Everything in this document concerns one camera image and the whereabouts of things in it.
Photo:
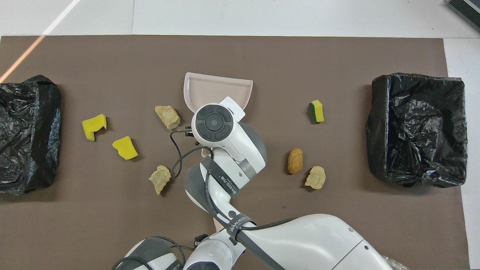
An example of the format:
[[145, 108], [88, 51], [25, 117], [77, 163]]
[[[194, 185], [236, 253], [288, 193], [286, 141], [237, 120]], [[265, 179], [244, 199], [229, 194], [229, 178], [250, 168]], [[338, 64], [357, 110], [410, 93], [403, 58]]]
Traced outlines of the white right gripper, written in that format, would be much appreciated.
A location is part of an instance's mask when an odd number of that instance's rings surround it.
[[[223, 100], [221, 100], [219, 104], [230, 110], [231, 114], [235, 118], [235, 121], [241, 121], [242, 118], [246, 115], [242, 107], [239, 106], [239, 104], [235, 102], [235, 100], [231, 97], [225, 97]], [[199, 142], [195, 138], [194, 133], [190, 127], [186, 128], [186, 137], [194, 138], [194, 145], [199, 146]]]

